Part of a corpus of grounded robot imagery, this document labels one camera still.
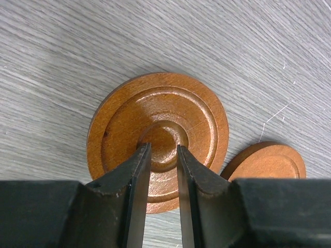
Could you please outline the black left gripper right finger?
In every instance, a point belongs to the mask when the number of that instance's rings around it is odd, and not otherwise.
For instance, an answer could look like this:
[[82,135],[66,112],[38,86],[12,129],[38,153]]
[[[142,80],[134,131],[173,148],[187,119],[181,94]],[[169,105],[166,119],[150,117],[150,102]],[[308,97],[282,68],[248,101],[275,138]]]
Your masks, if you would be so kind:
[[177,147],[183,247],[248,247],[248,224],[238,188]]

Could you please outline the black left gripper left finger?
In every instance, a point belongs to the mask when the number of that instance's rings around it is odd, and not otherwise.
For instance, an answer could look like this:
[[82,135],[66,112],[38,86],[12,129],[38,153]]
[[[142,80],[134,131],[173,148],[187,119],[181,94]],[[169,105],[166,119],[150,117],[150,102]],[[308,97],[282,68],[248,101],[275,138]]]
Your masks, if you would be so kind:
[[152,148],[142,144],[115,169],[86,186],[96,194],[85,247],[142,247]]

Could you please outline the light woven coaster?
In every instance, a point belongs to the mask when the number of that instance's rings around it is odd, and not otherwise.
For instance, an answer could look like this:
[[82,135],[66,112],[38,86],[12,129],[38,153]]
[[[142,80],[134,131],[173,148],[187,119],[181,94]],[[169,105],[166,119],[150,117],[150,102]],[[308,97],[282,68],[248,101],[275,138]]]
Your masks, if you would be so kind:
[[305,162],[291,146],[266,141],[238,153],[220,174],[228,181],[236,178],[306,178]]

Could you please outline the brown ringed coaster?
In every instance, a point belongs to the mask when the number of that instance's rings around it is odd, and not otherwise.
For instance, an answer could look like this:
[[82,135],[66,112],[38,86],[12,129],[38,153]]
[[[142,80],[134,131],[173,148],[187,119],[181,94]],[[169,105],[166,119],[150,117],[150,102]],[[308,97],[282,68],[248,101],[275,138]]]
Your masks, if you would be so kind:
[[147,213],[179,206],[176,149],[185,146],[218,173],[229,142],[225,109],[199,80],[159,72],[135,77],[100,104],[88,131],[87,164],[97,179],[126,161],[143,143],[152,147]]

